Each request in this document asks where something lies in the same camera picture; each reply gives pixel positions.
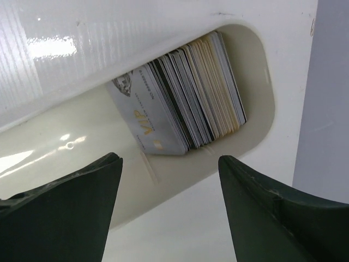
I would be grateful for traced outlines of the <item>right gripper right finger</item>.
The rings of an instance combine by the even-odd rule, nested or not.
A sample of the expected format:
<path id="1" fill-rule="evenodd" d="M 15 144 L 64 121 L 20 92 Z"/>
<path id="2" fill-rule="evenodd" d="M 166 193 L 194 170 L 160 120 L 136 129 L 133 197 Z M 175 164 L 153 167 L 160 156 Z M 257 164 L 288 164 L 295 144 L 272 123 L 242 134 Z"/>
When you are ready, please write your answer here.
<path id="1" fill-rule="evenodd" d="M 221 156 L 219 178 L 238 261 L 348 261 L 348 205 Z"/>

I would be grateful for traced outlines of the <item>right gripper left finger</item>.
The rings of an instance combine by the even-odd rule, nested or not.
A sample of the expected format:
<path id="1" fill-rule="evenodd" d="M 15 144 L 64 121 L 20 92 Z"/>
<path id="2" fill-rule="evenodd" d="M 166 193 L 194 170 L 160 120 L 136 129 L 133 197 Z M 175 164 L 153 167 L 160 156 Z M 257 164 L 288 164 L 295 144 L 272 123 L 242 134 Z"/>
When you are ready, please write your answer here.
<path id="1" fill-rule="evenodd" d="M 1 261 L 101 261 L 122 170 L 108 153 L 1 200 Z"/>

